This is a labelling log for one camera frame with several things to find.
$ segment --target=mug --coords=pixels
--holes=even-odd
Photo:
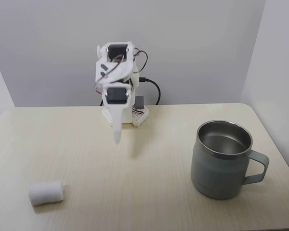
[[[223,120],[202,124],[193,150],[191,179],[204,195],[229,199],[242,185],[263,180],[269,158],[253,151],[252,137],[242,126]],[[262,174],[245,177],[250,159],[264,165]]]

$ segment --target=foam cylinder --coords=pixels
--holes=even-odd
[[[63,188],[60,181],[32,184],[29,187],[29,199],[32,205],[41,205],[63,200]]]

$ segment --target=white robotic arm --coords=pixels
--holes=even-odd
[[[114,140],[119,143],[122,123],[132,122],[135,89],[139,85],[139,71],[134,62],[131,42],[107,43],[97,47],[95,90],[102,95],[109,109],[114,128]]]

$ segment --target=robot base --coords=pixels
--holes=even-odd
[[[131,123],[135,127],[139,127],[145,121],[145,119],[147,119],[149,116],[149,109],[147,107],[145,107],[144,109],[138,109],[138,111],[142,111],[143,115],[136,114],[136,113],[131,114]],[[102,116],[106,120],[107,124],[112,127],[112,116],[111,116],[109,109],[103,108]]]

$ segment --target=table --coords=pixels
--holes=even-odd
[[[289,167],[245,104],[149,106],[121,144],[102,107],[15,108],[0,119],[0,230],[237,231],[289,228]],[[190,179],[197,128],[215,119],[244,126],[267,155],[264,180],[214,200]],[[263,166],[251,161],[248,175]],[[28,187],[62,180],[65,199],[32,207]]]

